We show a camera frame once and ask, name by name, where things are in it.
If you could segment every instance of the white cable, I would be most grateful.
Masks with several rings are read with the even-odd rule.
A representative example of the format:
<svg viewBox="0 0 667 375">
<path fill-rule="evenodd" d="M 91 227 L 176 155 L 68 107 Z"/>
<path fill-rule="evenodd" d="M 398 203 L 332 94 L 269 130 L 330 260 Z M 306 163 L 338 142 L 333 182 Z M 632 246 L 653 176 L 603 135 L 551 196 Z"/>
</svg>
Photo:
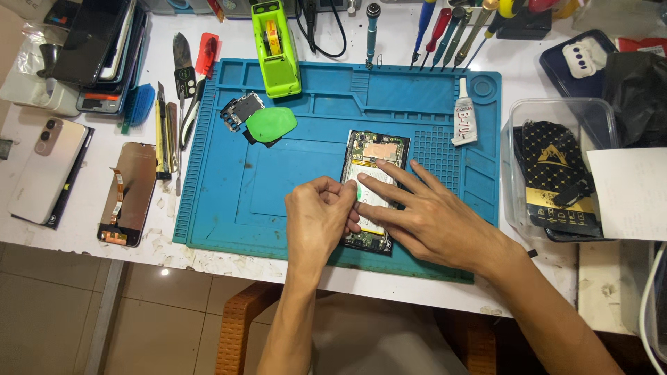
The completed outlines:
<svg viewBox="0 0 667 375">
<path fill-rule="evenodd" d="M 651 293 L 651 287 L 656 278 L 656 272 L 658 271 L 658 266 L 660 265 L 660 260 L 662 259 L 662 254 L 664 253 L 666 246 L 667 241 L 662 242 L 662 246 L 660 246 L 660 249 L 656 253 L 651 272 L 648 274 L 648 280 L 646 280 L 646 286 L 644 287 L 644 293 L 642 294 L 642 301 L 639 308 L 639 335 L 642 338 L 642 344 L 644 345 L 644 350 L 648 355 L 648 359 L 651 361 L 651 364 L 653 364 L 653 367 L 659 375 L 665 375 L 665 373 L 662 371 L 662 367 L 660 367 L 655 355 L 653 355 L 653 351 L 651 350 L 651 346 L 648 344 L 648 339 L 646 337 L 646 305 L 648 304 L 648 295 Z"/>
</svg>

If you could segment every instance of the hand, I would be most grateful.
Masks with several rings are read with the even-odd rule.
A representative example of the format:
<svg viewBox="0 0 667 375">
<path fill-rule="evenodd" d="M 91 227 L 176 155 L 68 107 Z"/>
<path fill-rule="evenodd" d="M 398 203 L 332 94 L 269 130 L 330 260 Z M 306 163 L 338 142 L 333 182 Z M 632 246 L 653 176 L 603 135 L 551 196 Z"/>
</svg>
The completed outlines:
<svg viewBox="0 0 667 375">
<path fill-rule="evenodd" d="M 385 227 L 416 258 L 489 278 L 502 267 L 509 253 L 520 247 L 484 221 L 416 160 L 411 160 L 410 165 L 426 185 L 392 163 L 379 159 L 377 165 L 412 193 L 365 173 L 359 173 L 359 182 L 406 208 L 399 211 L 359 202 L 355 209 Z"/>
<path fill-rule="evenodd" d="M 359 214 L 352 209 L 356 200 L 356 181 L 342 185 L 326 176 L 299 185 L 285 196 L 288 276 L 317 286 L 343 234 L 361 230 Z"/>
</svg>

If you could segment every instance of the blue tray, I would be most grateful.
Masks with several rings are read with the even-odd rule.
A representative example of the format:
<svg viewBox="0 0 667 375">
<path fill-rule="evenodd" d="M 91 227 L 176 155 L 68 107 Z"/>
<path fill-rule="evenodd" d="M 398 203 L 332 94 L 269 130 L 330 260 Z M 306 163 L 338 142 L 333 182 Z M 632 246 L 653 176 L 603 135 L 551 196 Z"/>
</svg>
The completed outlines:
<svg viewBox="0 0 667 375">
<path fill-rule="evenodd" d="M 222 59 L 205 86 L 173 241 L 193 248 L 287 259 L 283 198 L 321 175 L 339 179 L 351 129 L 410 137 L 410 157 L 486 221 L 498 226 L 500 74 L 429 72 L 402 66 L 300 62 L 303 92 L 269 99 L 257 60 Z M 467 77 L 479 140 L 455 148 L 458 78 Z M 271 148 L 231 133 L 220 110 L 255 91 L 267 107 L 289 107 L 298 126 Z M 414 258 L 339 247 L 329 265 L 472 284 L 473 274 Z"/>
</svg>

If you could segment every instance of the b-7000 glue tube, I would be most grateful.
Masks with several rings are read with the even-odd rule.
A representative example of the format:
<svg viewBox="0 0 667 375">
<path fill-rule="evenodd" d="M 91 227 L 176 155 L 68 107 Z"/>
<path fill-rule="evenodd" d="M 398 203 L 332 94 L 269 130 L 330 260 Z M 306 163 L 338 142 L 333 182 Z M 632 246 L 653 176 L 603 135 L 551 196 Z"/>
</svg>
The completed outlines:
<svg viewBox="0 0 667 375">
<path fill-rule="evenodd" d="M 477 123 L 472 99 L 466 90 L 466 79 L 459 79 L 459 98 L 454 105 L 454 138 L 455 146 L 464 145 L 477 140 Z"/>
</svg>

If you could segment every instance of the green tape dispenser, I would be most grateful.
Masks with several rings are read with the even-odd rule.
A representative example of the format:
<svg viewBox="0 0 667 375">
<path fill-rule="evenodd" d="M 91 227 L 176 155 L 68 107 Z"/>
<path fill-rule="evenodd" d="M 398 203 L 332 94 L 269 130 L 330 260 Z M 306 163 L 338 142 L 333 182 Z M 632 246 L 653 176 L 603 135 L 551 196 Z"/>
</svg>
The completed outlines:
<svg viewBox="0 0 667 375">
<path fill-rule="evenodd" d="M 301 92 L 301 71 L 282 1 L 252 6 L 252 26 L 259 67 L 270 98 Z"/>
</svg>

